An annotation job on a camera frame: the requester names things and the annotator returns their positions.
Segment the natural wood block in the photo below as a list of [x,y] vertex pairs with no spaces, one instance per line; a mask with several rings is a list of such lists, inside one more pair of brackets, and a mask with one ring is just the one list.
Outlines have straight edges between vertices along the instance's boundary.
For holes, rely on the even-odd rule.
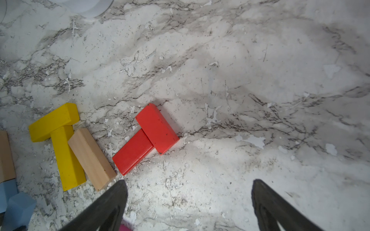
[[6,131],[1,131],[1,183],[16,178],[12,152]]
[[117,176],[87,128],[76,130],[68,145],[97,191],[106,188]]

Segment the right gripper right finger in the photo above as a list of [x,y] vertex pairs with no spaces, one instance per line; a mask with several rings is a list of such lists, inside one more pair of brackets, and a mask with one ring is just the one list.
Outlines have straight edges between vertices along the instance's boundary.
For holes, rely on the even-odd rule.
[[261,231],[322,230],[260,179],[253,181],[251,200]]

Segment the yellow block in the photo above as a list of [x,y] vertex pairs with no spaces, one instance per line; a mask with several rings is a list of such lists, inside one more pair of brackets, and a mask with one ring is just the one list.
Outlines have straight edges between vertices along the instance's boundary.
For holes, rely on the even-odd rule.
[[66,103],[29,125],[32,142],[41,142],[51,137],[51,132],[62,127],[72,126],[80,120],[76,104]]
[[62,126],[51,133],[63,191],[86,182],[84,170],[68,145],[68,140],[73,134],[72,126]]

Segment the light blue block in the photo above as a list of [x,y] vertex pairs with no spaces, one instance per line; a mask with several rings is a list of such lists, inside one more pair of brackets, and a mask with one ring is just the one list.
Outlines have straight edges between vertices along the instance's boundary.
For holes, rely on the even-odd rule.
[[27,231],[36,207],[36,200],[24,192],[12,196],[8,201],[1,231]]
[[11,197],[18,194],[16,179],[8,180],[0,184],[0,213],[4,213]]

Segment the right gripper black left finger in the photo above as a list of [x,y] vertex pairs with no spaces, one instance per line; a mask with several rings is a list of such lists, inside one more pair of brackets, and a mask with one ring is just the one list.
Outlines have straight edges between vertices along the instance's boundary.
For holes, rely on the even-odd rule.
[[62,231],[118,231],[126,208],[125,180],[117,181]]

